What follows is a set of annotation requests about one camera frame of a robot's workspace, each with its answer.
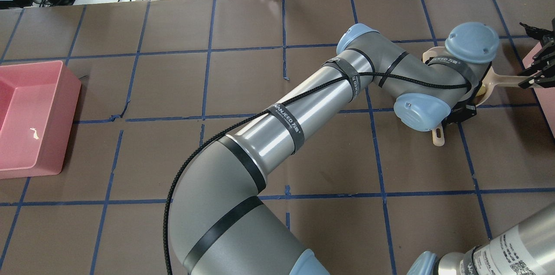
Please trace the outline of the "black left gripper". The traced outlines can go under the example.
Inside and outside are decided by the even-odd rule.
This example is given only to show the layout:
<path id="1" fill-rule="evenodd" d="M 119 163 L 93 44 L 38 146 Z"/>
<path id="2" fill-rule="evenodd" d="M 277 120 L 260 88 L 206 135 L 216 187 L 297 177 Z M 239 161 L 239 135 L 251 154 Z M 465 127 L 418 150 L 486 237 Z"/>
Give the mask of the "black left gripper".
<path id="1" fill-rule="evenodd" d="M 460 101 L 452 108 L 450 114 L 442 120 L 442 127 L 458 124 L 477 115 L 476 104 L 470 101 Z"/>

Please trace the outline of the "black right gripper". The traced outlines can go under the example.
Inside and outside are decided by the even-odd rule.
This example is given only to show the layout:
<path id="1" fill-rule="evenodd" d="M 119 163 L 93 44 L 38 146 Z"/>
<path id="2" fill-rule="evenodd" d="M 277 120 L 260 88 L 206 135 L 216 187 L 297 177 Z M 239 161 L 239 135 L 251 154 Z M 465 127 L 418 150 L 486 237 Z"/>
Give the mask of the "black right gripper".
<path id="1" fill-rule="evenodd" d="M 532 56 L 532 63 L 520 76 L 528 77 L 519 84 L 522 89 L 530 87 L 555 87 L 555 42 L 548 41 Z"/>

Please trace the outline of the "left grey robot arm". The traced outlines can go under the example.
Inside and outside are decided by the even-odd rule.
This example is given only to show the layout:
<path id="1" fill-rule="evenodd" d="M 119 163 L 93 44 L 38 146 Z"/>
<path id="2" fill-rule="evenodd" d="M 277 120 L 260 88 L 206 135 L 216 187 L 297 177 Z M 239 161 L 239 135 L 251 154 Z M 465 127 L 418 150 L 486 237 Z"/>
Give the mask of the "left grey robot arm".
<path id="1" fill-rule="evenodd" d="M 405 125 L 431 131 L 478 90 L 499 39 L 486 24 L 463 23 L 425 62 L 365 24 L 351 26 L 311 77 L 208 139 L 180 168 L 164 209 L 167 273 L 173 255 L 189 275 L 327 275 L 258 197 L 269 174 L 371 83 L 395 98 Z"/>

